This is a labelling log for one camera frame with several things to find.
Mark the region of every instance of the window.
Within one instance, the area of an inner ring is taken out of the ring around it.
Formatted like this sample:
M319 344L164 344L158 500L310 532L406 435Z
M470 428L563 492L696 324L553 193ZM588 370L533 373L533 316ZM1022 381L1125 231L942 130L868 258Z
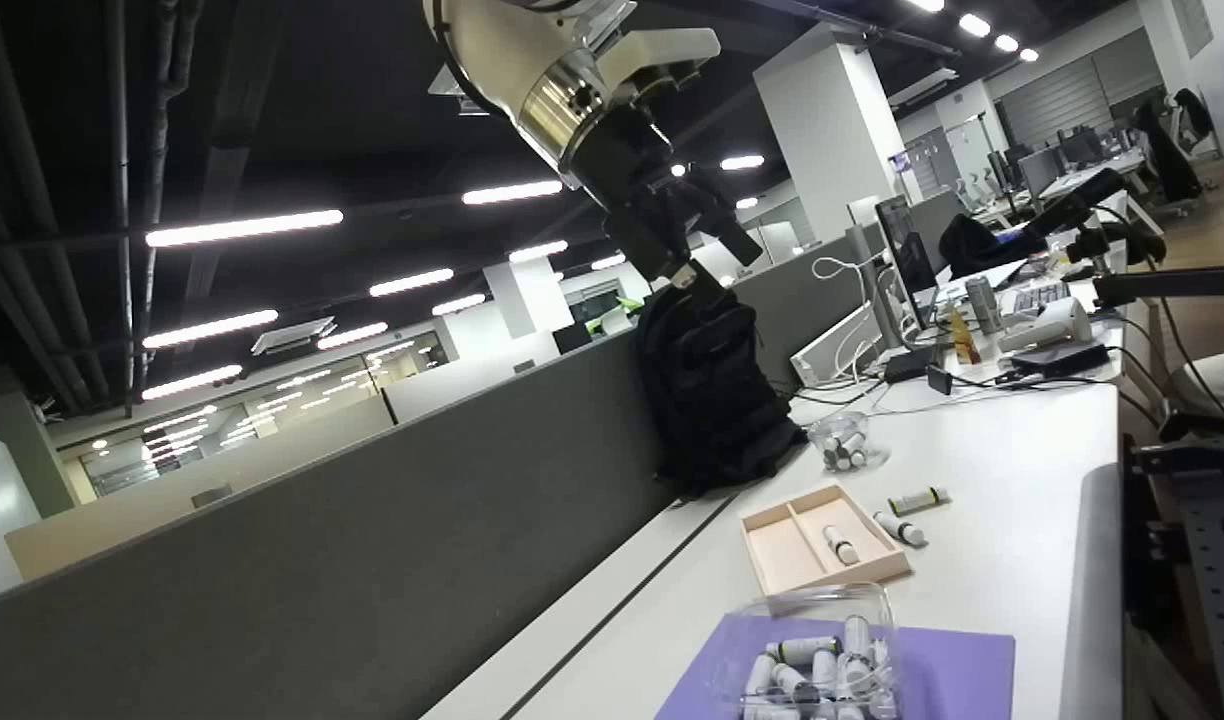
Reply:
M1214 22L1207 22L1206 0L1171 0L1171 14L1178 14L1187 56L1200 56L1214 43Z

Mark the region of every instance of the gray partition wall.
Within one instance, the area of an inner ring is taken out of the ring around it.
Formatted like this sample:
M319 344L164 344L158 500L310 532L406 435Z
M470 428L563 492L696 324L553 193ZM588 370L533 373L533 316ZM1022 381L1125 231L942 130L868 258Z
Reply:
M782 351L812 258L742 289ZM633 336L0 596L0 720L410 720L671 488Z

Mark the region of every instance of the box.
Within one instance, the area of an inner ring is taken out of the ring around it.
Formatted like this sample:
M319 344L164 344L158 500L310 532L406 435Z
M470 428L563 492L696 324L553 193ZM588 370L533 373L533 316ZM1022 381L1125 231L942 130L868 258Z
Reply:
M828 547L824 528L855 547L853 568ZM853 500L843 486L828 486L745 515L745 547L757 563L764 596L786 596L812 585L886 585L913 571L900 544Z

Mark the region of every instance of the laboratory room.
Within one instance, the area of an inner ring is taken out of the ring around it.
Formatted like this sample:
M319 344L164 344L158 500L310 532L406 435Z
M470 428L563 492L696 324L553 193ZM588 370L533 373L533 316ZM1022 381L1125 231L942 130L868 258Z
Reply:
M0 720L1224 720L1224 0L0 0Z

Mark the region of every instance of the cubicle divider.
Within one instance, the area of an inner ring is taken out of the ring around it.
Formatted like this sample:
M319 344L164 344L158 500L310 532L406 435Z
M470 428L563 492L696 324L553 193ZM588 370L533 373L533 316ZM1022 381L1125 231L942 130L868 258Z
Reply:
M855 310L812 259L742 289L764 359ZM421 716L671 500L658 459L637 336L563 355L0 596L0 720Z

